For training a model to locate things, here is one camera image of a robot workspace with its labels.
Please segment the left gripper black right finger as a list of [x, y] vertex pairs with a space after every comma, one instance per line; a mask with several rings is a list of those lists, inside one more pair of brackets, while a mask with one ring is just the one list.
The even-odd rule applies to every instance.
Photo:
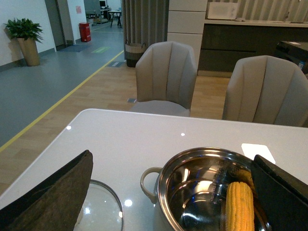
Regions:
[[308, 185], [260, 155], [251, 164], [257, 197], [273, 231], [308, 229]]

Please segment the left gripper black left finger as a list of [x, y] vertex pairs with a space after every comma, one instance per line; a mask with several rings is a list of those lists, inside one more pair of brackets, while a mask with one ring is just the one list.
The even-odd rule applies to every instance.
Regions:
[[72, 231], [93, 169], [88, 150], [0, 211], [2, 231]]

